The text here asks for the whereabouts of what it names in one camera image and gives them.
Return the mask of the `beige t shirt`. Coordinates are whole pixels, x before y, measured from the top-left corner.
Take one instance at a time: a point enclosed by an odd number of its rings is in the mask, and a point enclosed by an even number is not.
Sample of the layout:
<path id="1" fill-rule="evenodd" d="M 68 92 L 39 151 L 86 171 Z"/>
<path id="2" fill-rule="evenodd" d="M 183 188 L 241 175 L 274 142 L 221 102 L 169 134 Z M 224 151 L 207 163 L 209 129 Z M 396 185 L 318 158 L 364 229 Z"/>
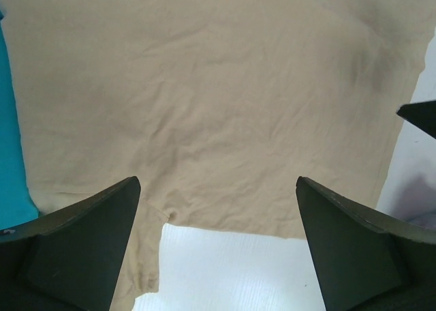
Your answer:
<path id="1" fill-rule="evenodd" d="M 166 223 L 301 238 L 295 183 L 374 206 L 435 0 L 1 0 L 36 207 L 131 176 L 111 303 L 157 291 Z"/>

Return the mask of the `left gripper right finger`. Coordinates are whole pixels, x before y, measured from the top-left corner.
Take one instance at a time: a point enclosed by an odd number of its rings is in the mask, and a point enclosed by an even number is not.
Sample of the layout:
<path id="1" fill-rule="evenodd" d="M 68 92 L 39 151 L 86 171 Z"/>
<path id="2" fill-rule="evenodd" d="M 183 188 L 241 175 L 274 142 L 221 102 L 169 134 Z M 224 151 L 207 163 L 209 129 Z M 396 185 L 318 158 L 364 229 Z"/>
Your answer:
<path id="1" fill-rule="evenodd" d="M 435 231 L 308 177 L 296 198 L 327 310 L 435 309 Z"/>

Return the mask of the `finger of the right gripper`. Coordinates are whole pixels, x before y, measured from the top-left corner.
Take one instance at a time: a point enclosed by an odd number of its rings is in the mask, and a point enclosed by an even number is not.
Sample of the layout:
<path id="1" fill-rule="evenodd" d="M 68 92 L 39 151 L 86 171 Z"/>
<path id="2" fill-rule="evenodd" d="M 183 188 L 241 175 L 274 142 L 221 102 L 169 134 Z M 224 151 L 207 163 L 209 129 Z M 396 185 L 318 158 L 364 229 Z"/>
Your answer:
<path id="1" fill-rule="evenodd" d="M 429 136 L 436 136 L 436 101 L 402 105 L 396 114 Z"/>

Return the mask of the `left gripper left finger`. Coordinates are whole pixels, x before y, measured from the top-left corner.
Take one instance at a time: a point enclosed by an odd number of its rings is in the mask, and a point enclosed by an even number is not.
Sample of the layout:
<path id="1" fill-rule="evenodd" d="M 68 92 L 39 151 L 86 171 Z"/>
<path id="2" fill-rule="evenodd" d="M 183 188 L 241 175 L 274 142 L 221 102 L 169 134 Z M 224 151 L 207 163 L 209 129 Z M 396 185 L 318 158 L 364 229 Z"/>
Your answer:
<path id="1" fill-rule="evenodd" d="M 1 309 L 109 310 L 140 190 L 128 177 L 1 230 Z"/>

